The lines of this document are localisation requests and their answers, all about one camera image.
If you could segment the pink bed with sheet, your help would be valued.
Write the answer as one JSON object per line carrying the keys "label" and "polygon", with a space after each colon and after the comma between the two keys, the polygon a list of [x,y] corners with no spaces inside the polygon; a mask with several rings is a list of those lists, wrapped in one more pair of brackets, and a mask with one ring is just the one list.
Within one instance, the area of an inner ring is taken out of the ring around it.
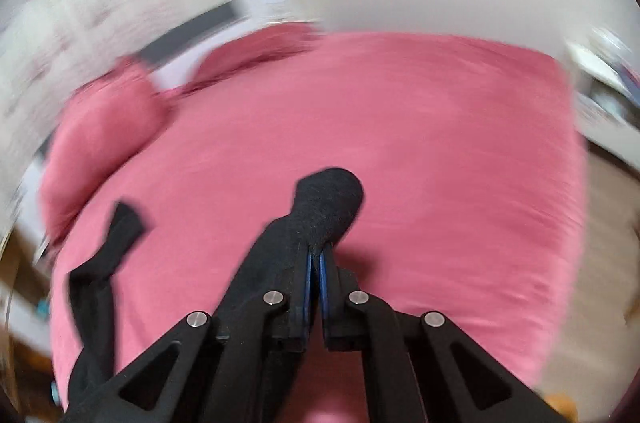
{"label": "pink bed with sheet", "polygon": [[40,188],[69,422],[552,422],[584,221],[553,58],[268,27],[81,87]]}

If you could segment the white right nightstand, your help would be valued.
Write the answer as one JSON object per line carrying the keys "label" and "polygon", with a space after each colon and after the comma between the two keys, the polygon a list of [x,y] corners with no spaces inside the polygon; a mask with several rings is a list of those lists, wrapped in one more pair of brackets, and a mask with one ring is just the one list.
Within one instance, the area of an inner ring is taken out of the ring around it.
{"label": "white right nightstand", "polygon": [[595,146],[639,169],[639,73],[632,52],[613,32],[593,28],[565,43],[565,68],[575,91],[577,125]]}

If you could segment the grey white headboard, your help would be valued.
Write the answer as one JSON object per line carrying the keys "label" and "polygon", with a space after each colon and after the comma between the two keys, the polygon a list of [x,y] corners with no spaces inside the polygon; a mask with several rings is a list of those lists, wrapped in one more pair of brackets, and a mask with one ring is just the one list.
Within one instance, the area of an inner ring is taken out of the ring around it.
{"label": "grey white headboard", "polygon": [[306,19],[299,0],[230,0],[174,27],[137,57],[158,90],[171,90],[189,80],[209,51],[273,24]]}

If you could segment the flat pink pillow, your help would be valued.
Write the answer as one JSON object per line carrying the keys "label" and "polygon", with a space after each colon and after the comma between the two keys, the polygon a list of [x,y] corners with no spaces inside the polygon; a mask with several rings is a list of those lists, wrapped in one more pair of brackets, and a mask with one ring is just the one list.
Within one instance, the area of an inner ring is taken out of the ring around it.
{"label": "flat pink pillow", "polygon": [[321,32],[307,22],[284,22],[213,49],[191,72],[177,94],[184,96],[267,62],[296,56],[314,48]]}

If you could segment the large pink pillow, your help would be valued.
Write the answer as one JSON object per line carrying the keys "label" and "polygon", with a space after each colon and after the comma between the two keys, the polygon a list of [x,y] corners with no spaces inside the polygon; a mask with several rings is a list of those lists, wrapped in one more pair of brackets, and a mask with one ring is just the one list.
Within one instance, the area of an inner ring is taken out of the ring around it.
{"label": "large pink pillow", "polygon": [[39,189],[44,232],[62,242],[94,195],[166,126],[170,108],[138,59],[122,58],[64,105]]}

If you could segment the patterned white curtain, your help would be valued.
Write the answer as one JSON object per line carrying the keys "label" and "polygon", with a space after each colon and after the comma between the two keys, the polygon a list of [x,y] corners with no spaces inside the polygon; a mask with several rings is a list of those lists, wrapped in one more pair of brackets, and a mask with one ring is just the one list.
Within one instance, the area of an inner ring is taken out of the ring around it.
{"label": "patterned white curtain", "polygon": [[176,16],[176,0],[1,0],[2,221],[70,94]]}

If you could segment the black knit garment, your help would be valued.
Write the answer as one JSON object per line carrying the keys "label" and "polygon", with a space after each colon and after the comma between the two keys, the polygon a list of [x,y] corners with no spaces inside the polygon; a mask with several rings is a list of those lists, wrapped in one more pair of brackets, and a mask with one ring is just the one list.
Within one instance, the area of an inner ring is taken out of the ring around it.
{"label": "black knit garment", "polygon": [[290,213],[265,227],[215,311],[189,313],[122,370],[115,367],[112,279],[145,225],[132,206],[118,203],[99,250],[68,277],[82,348],[68,384],[65,420],[272,421],[303,356],[277,348],[271,335],[284,301],[278,276],[305,244],[312,257],[314,323],[320,254],[341,241],[362,201],[361,183],[346,169],[326,168],[299,180]]}

